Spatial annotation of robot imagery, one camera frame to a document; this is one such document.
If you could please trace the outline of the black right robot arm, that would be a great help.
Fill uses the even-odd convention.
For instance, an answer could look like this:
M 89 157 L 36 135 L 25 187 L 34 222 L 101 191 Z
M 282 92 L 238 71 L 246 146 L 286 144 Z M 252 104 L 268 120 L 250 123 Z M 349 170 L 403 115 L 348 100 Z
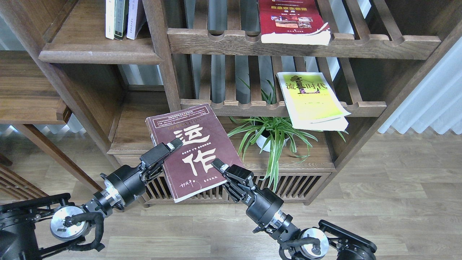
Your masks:
M 374 260 L 376 245 L 330 222 L 321 220 L 319 227 L 299 229 L 292 216 L 282 211 L 283 200 L 269 188 L 259 189 L 253 183 L 253 172 L 221 160 L 212 162 L 225 178 L 224 187 L 231 199 L 248 206 L 247 216 L 257 227 L 254 233 L 266 232 L 279 244 L 279 256 L 286 260 L 320 260 L 328 249 L 337 251 L 338 260 Z

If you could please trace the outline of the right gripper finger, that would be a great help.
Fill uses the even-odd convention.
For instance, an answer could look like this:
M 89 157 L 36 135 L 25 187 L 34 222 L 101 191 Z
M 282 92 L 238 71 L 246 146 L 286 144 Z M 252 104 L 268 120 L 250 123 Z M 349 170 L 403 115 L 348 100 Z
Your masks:
M 228 164 L 223 163 L 219 158 L 215 158 L 212 161 L 212 166 L 218 170 L 220 173 L 225 173 L 229 168 Z

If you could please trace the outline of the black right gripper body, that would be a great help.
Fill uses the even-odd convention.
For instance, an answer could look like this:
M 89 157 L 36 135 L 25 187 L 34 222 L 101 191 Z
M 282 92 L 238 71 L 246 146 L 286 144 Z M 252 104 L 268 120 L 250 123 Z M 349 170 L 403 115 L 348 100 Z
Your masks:
M 224 188 L 234 202 L 248 206 L 247 216 L 258 227 L 254 231 L 276 231 L 286 216 L 281 211 L 283 200 L 269 188 L 259 189 L 253 183 L 253 172 L 238 165 L 221 166 L 221 174 L 226 178 Z

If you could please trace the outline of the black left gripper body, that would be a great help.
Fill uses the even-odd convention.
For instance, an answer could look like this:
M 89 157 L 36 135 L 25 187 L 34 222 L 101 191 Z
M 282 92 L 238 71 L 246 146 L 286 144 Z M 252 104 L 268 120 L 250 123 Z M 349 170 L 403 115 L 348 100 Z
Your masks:
M 105 203 L 123 210 L 146 191 L 146 185 L 162 173 L 164 160 L 173 152 L 173 143 L 160 143 L 140 156 L 136 167 L 123 165 L 110 175 L 101 173 L 106 188 L 102 191 Z

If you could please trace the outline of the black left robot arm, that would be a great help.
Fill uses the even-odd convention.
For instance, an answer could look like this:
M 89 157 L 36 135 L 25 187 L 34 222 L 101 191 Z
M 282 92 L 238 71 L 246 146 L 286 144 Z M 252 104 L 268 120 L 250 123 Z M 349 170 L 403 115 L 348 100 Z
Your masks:
M 147 183 L 159 176 L 164 160 L 182 145 L 178 138 L 160 143 L 140 157 L 139 165 L 102 174 L 106 188 L 83 205 L 70 202 L 68 193 L 2 205 L 1 259 L 41 260 L 64 250 L 101 251 L 104 219 L 141 196 Z M 36 223 L 44 220 L 51 221 L 51 235 L 60 244 L 38 246 Z

